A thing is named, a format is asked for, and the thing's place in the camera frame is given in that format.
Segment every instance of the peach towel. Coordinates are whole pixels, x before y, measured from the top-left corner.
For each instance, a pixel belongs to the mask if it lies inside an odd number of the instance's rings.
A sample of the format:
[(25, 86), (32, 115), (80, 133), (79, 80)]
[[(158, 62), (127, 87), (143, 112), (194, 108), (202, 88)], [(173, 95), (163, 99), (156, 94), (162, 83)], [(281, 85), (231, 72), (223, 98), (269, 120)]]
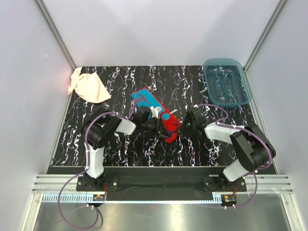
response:
[(71, 75), (71, 84), (67, 89), (67, 94), (72, 94), (73, 90), (82, 99), (91, 103), (101, 103), (111, 98), (107, 89), (96, 73), (80, 75), (81, 67), (75, 69)]

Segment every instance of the metallic floor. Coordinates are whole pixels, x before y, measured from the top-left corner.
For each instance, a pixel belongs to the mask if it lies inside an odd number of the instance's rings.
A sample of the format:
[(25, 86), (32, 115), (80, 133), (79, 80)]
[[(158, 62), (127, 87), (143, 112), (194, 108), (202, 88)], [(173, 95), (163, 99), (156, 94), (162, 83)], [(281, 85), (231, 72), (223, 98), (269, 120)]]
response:
[[(247, 195), (239, 195), (239, 204)], [(64, 215), (82, 204), (62, 204)], [(256, 195), (238, 209), (217, 209), (218, 205), (104, 204), (93, 231), (290, 231), (282, 200), (278, 195)], [(96, 214), (83, 208), (67, 219), (75, 225), (92, 224)], [(56, 203), (42, 203), (35, 231), (75, 231), (60, 219)]]

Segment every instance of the marble pattern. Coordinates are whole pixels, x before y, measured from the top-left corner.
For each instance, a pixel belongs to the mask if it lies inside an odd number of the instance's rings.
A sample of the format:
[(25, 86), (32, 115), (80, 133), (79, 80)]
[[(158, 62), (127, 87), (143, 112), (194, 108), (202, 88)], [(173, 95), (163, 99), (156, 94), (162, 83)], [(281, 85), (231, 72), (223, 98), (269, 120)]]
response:
[[(147, 86), (180, 121), (188, 108), (211, 103), (202, 66), (99, 66), (83, 67), (83, 73), (97, 72), (111, 94), (101, 105), (128, 116), (130, 94)], [(84, 101), (73, 92), (52, 166), (85, 165), (85, 146), (77, 128), (101, 105)], [(227, 124), (246, 125), (253, 121), (249, 105), (227, 110)], [(215, 108), (204, 108), (209, 120), (223, 117)], [(178, 137), (172, 143), (146, 134), (115, 133), (105, 149), (105, 166), (225, 166), (235, 159), (230, 144)]]

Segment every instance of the red object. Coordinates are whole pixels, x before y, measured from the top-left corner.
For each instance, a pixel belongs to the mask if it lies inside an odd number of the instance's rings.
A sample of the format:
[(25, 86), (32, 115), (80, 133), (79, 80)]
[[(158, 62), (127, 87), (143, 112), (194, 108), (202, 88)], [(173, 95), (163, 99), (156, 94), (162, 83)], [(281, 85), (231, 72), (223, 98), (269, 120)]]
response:
[[(144, 87), (142, 89), (147, 89), (148, 92), (151, 93), (150, 90), (147, 87)], [(171, 137), (169, 139), (165, 138), (165, 140), (166, 140), (166, 142), (171, 143), (171, 142), (173, 142), (177, 138), (178, 135), (174, 131), (181, 126), (181, 123), (179, 122), (179, 120), (174, 115), (170, 114), (170, 111), (160, 102), (160, 100), (155, 95), (153, 95), (153, 97), (161, 104), (161, 106), (165, 110), (164, 112), (162, 112), (159, 115), (159, 117), (162, 118), (162, 116), (164, 114), (168, 114), (169, 115), (168, 119), (163, 119), (163, 123), (164, 123), (164, 126), (167, 129), (167, 131), (171, 134)]]

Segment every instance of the blue circle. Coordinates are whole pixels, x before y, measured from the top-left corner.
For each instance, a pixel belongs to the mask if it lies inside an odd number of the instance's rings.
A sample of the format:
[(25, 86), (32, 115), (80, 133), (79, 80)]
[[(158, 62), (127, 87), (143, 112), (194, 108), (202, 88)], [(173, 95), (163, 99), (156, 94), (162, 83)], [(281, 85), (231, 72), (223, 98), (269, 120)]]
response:
[(168, 119), (170, 119), (170, 115), (167, 114), (167, 113), (164, 113), (163, 116), (162, 116), (162, 118), (163, 118), (164, 120), (168, 120)]

